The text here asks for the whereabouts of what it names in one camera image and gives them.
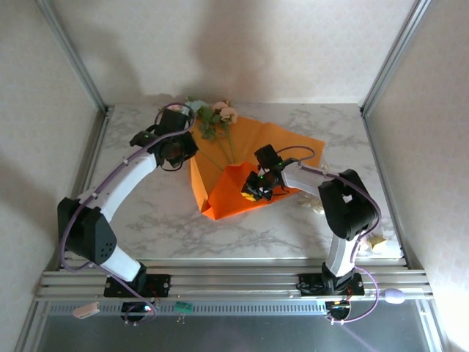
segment white wall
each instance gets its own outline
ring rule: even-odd
[[[369,123],[403,236],[469,351],[469,1],[434,0]]]
[[[413,0],[54,3],[107,103],[358,103]]]
[[[32,0],[0,7],[0,351],[15,347],[96,110]]]

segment white marble table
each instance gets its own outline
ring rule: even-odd
[[[385,254],[401,251],[389,216],[358,107],[353,104],[235,104],[240,115],[271,121],[325,141],[323,159],[333,172],[355,169],[383,212]],[[92,183],[96,186],[129,154],[133,135],[152,124],[158,107],[119,105],[104,137]],[[213,221],[198,211],[188,171],[157,170],[122,203],[112,227],[119,245],[144,259],[326,258],[332,233],[325,217],[298,205],[298,195],[227,219]]]

